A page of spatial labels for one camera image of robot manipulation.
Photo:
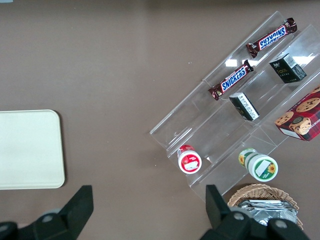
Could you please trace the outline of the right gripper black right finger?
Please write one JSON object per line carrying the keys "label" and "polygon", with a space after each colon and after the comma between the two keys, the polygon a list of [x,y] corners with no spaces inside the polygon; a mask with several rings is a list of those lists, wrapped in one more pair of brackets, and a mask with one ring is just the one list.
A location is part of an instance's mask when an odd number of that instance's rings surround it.
{"label": "right gripper black right finger", "polygon": [[266,226],[240,211],[231,211],[216,185],[205,189],[205,209],[211,228],[202,240],[308,240],[293,222],[273,218]]}

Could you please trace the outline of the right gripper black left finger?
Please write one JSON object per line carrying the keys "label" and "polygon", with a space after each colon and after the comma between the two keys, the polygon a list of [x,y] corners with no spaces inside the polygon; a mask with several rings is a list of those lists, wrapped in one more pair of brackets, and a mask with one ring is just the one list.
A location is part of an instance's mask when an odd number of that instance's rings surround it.
{"label": "right gripper black left finger", "polygon": [[58,212],[40,216],[19,228],[16,222],[0,223],[2,240],[76,240],[94,210],[93,189],[83,185]]}

